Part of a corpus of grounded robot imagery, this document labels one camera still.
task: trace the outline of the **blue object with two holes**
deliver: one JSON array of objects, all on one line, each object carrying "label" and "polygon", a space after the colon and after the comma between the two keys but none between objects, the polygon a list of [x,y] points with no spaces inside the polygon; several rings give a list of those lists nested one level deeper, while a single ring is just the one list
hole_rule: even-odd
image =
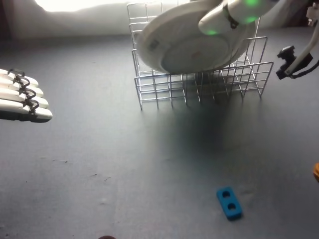
[{"label": "blue object with two holes", "polygon": [[217,191],[217,198],[228,220],[241,218],[243,210],[231,187]]}]

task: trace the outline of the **dish rack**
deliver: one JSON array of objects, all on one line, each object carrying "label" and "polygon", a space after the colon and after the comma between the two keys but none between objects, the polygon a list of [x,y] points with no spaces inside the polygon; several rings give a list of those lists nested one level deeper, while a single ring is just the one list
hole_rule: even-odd
[{"label": "dish rack", "polygon": [[268,38],[257,37],[260,19],[257,21],[255,37],[243,39],[249,43],[245,53],[222,69],[172,75],[153,70],[142,62],[136,51],[136,45],[138,35],[143,28],[164,11],[186,2],[188,0],[139,2],[127,5],[136,74],[134,82],[141,110],[143,103],[149,101],[156,101],[159,107],[159,102],[163,100],[170,100],[173,104],[174,100],[182,99],[187,104],[190,98],[196,97],[202,102],[206,96],[220,102],[229,100],[233,93],[240,93],[242,99],[247,92],[257,92],[261,97],[272,71],[273,62],[262,61]]}]

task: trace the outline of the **white plate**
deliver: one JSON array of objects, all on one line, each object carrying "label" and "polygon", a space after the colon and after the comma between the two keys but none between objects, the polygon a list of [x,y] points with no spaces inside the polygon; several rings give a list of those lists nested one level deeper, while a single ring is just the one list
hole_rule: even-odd
[{"label": "white plate", "polygon": [[211,36],[198,29],[199,20],[220,2],[192,1],[148,23],[137,44],[144,63],[164,73],[192,73],[222,68],[237,60],[248,46],[242,39],[254,36],[255,23],[240,25],[224,34],[212,32]]}]

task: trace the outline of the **wire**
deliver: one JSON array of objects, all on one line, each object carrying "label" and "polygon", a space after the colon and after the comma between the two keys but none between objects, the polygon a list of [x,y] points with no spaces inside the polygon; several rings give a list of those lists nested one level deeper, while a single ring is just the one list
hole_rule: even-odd
[{"label": "wire", "polygon": [[317,67],[319,66],[319,61],[317,61],[317,63],[315,63],[311,68],[309,68],[308,70],[302,71],[296,75],[290,75],[289,77],[292,79],[296,79],[302,76],[305,76],[307,74],[309,74],[310,72],[314,71]]}]

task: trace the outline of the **table surface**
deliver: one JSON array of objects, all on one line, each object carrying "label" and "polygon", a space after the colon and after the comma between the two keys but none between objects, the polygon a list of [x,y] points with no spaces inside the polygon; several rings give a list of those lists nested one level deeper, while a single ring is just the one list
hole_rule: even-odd
[{"label": "table surface", "polygon": [[[1,68],[37,79],[54,118],[0,121],[0,238],[318,237],[319,70],[275,75],[279,50],[293,44],[298,54],[311,34],[260,33],[264,60],[275,62],[262,100],[143,111],[128,36],[2,44]],[[242,205],[238,221],[218,203],[224,186]]]}]

